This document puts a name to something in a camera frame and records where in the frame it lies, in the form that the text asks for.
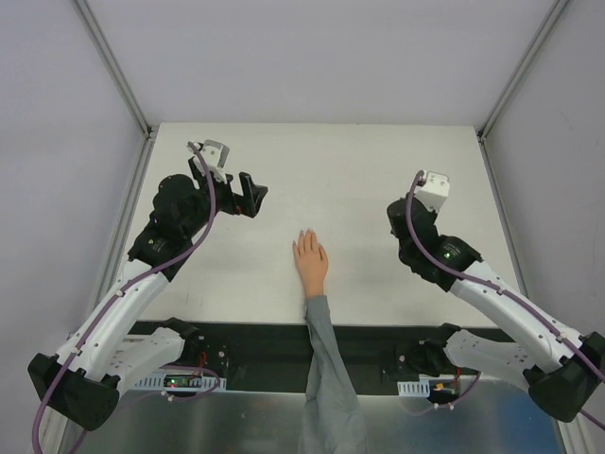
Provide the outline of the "grey sleeve forearm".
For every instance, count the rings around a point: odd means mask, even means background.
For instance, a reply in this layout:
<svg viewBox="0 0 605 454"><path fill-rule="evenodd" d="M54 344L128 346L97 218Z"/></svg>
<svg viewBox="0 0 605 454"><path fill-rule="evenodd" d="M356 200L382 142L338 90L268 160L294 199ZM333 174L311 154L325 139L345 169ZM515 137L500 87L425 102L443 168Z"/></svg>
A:
<svg viewBox="0 0 605 454"><path fill-rule="evenodd" d="M327 297L305 302L313 349L302 410L300 453L367 453L368 432L354 386L339 353Z"/></svg>

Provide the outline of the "mannequin hand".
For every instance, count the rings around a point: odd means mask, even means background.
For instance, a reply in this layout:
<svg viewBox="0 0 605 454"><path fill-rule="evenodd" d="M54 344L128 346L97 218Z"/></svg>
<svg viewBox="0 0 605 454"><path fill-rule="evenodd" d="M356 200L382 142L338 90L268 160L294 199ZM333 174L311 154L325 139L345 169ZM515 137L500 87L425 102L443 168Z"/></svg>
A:
<svg viewBox="0 0 605 454"><path fill-rule="evenodd" d="M292 243L292 251L304 297L311 299L323 295L329 262L316 232L312 229L300 231L298 239Z"/></svg>

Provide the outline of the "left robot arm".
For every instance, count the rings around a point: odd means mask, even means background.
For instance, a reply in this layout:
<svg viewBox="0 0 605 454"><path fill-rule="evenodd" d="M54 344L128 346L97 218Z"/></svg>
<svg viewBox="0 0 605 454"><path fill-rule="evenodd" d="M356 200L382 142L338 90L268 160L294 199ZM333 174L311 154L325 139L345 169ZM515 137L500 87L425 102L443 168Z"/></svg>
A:
<svg viewBox="0 0 605 454"><path fill-rule="evenodd" d="M198 361L197 329L176 318L130 353L117 347L208 236L216 215L255 218L268 194L246 172L239 173L242 191L235 193L232 175L221 167L198 157L188 165L190 175L171 175L159 183L147 224L90 317L54 355L39 353L27 366L41 407L86 431L100 428L120 397L149 373L173 362L188 368Z"/></svg>

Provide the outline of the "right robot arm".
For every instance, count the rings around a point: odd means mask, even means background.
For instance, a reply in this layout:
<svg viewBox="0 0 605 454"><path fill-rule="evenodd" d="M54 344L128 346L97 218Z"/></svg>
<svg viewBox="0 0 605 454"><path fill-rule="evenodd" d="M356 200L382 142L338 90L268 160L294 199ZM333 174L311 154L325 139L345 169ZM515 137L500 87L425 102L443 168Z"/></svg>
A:
<svg viewBox="0 0 605 454"><path fill-rule="evenodd" d="M481 254L439 234L437 214L411 195L387 208L400 261L424 281L468 303L509 341L479 337L445 323L406 356L409 368L438 376L453 367L491 375L528 393L552 418L572 422L604 381L604 337L556 321L508 286Z"/></svg>

